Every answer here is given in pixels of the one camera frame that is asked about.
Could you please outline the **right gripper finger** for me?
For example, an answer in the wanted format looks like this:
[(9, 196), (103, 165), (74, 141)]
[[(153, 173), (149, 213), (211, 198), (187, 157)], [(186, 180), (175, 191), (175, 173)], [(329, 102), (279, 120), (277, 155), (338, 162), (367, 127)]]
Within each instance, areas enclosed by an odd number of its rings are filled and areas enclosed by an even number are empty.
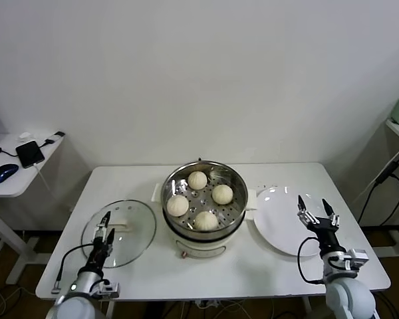
[(322, 203), (331, 225), (339, 228), (340, 216), (335, 214), (333, 207), (325, 199), (322, 199)]
[(309, 226), (309, 225), (318, 225), (320, 221), (307, 210), (307, 207), (305, 205), (305, 202), (303, 201), (303, 198), (298, 195), (298, 203), (297, 203), (299, 212), (297, 213), (297, 216), (299, 217), (300, 221), (304, 226)]

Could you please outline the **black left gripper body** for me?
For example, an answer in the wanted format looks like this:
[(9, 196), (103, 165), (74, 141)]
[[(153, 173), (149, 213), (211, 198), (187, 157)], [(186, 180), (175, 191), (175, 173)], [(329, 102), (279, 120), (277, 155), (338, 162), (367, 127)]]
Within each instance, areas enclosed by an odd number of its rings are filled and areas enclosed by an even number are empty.
[(108, 258), (108, 244), (102, 240), (93, 242), (92, 251), (87, 260), (87, 268), (89, 271), (99, 272), (102, 270), (106, 259)]

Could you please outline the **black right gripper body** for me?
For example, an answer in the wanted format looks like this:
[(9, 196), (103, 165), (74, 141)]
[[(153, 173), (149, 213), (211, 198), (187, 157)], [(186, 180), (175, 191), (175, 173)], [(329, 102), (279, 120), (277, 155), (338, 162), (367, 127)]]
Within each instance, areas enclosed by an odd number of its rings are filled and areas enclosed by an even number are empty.
[(336, 237), (338, 227), (333, 225), (330, 219), (317, 217), (317, 220), (319, 223), (309, 222), (306, 228), (317, 236), (320, 255), (342, 251), (342, 247)]

